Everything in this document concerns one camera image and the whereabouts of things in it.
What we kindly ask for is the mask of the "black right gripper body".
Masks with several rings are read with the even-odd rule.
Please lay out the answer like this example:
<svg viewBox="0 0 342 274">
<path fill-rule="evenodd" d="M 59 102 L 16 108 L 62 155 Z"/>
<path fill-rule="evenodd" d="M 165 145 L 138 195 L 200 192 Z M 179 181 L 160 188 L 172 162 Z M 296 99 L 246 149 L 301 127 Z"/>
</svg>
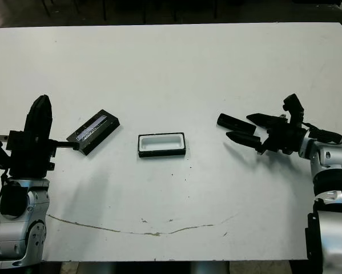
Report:
<svg viewBox="0 0 342 274">
<path fill-rule="evenodd" d="M 293 152 L 298 152 L 305 136 L 305 129 L 295 124 L 285 123 L 277 124 L 273 127 L 262 127 L 266 130 L 268 138 L 260 147 L 260 152 L 266 150 L 290 155 Z"/>
</svg>

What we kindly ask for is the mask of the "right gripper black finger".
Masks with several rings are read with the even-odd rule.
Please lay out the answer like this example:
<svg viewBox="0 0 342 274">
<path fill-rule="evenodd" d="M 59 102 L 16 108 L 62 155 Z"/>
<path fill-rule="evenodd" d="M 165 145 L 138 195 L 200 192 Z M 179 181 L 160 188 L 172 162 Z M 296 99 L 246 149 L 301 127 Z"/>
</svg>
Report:
<svg viewBox="0 0 342 274">
<path fill-rule="evenodd" d="M 230 131 L 226 133 L 226 136 L 237 144 L 241 144 L 247 147 L 260 147 L 261 141 L 258 136 L 254 136 L 245 132 Z"/>
<path fill-rule="evenodd" d="M 250 114 L 246 118 L 259 127 L 273 127 L 277 124 L 285 123 L 284 116 L 272 116 L 261 113 Z"/>
</svg>

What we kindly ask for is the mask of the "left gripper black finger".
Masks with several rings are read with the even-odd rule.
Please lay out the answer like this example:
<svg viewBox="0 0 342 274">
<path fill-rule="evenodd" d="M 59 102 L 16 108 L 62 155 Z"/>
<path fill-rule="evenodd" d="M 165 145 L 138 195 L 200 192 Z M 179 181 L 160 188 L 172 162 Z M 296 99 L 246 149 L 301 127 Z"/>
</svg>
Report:
<svg viewBox="0 0 342 274">
<path fill-rule="evenodd" d="M 32 138 L 36 138 L 37 135 L 37 108 L 39 105 L 40 97 L 38 97 L 30 107 L 29 113 L 26 116 L 24 132 L 30 133 Z"/>
<path fill-rule="evenodd" d="M 53 121 L 52 107 L 47 95 L 43 95 L 39 106 L 40 133 L 43 138 L 50 136 L 51 125 Z"/>
</svg>

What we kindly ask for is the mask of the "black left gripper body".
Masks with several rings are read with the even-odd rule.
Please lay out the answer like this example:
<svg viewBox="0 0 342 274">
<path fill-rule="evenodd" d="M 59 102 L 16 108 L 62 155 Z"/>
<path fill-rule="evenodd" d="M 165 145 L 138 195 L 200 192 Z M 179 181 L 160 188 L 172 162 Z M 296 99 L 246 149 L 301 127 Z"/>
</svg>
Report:
<svg viewBox="0 0 342 274">
<path fill-rule="evenodd" d="M 61 142 L 43 138 L 37 132 L 34 139 L 24 131 L 10 131 L 0 135 L 0 169 L 9 170 L 16 178 L 44 178 L 47 171 L 52 171 L 55 164 L 51 162 L 57 148 L 79 150 L 78 142 Z"/>
</svg>

